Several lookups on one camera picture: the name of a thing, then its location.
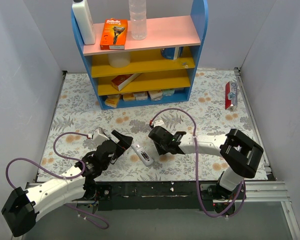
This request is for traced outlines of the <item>white remote control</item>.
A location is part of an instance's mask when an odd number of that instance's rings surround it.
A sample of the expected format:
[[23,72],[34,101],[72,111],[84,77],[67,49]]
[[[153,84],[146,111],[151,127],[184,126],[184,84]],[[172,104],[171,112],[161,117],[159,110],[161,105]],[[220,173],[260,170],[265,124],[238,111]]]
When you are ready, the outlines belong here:
[[154,159],[145,151],[145,149],[137,142],[131,145],[132,149],[135,151],[137,156],[141,159],[145,166],[150,166]]

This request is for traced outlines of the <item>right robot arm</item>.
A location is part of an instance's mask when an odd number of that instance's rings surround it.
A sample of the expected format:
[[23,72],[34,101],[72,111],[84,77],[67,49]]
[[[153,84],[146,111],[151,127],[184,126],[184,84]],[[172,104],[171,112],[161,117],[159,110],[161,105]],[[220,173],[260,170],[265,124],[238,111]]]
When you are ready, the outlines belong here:
[[171,134],[162,126],[155,126],[148,137],[159,155],[205,154],[222,157],[228,168],[216,186],[217,195],[227,199],[243,179],[253,179],[257,173],[264,149],[242,131],[232,128],[225,135],[193,136],[184,131]]

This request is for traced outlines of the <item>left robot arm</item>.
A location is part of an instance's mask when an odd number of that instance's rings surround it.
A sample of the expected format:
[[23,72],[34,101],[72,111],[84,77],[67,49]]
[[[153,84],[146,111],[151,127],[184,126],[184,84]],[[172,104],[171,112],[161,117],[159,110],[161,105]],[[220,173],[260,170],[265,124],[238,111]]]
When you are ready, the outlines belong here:
[[29,232],[43,216],[73,200],[93,199],[97,194],[95,178],[107,170],[110,164],[132,145],[133,137],[113,130],[113,141],[99,127],[93,134],[86,134],[96,145],[96,150],[86,153],[82,159],[61,175],[55,175],[35,187],[13,187],[1,213],[14,237]]

